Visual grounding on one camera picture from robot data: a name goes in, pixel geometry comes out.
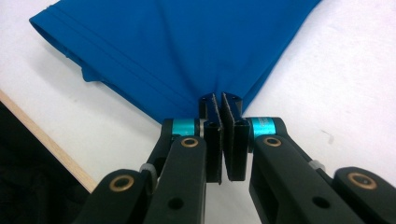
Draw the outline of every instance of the blue fabric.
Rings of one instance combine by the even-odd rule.
[[[222,91],[244,108],[318,0],[62,0],[30,22],[157,121],[196,118]]]

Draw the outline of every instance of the white surface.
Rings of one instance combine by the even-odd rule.
[[[56,1],[0,2],[0,90],[96,181],[138,170],[160,125],[51,47],[28,19]],[[329,175],[359,166],[396,186],[396,2],[325,0],[246,117],[281,117]],[[206,223],[259,223],[248,181],[209,184]]]

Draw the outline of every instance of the black plastic part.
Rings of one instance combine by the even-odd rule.
[[[198,144],[195,147],[184,147],[182,142]],[[163,167],[163,176],[152,198],[145,224],[204,222],[205,158],[204,139],[185,136],[175,140]]]
[[[363,223],[288,139],[259,136],[253,154],[249,191],[262,222]]]
[[[396,223],[396,188],[357,167],[336,171],[332,187],[366,223]]]
[[[221,97],[227,175],[232,181],[243,181],[247,170],[250,123],[241,117],[241,98],[226,92]]]
[[[206,181],[221,184],[223,125],[220,119],[218,101],[214,93],[199,99],[199,118],[205,119],[204,139],[206,140]]]
[[[110,183],[117,176],[129,175],[133,185],[124,191],[111,190]],[[148,208],[145,191],[148,174],[118,170],[107,175],[88,198],[74,223],[141,223]]]

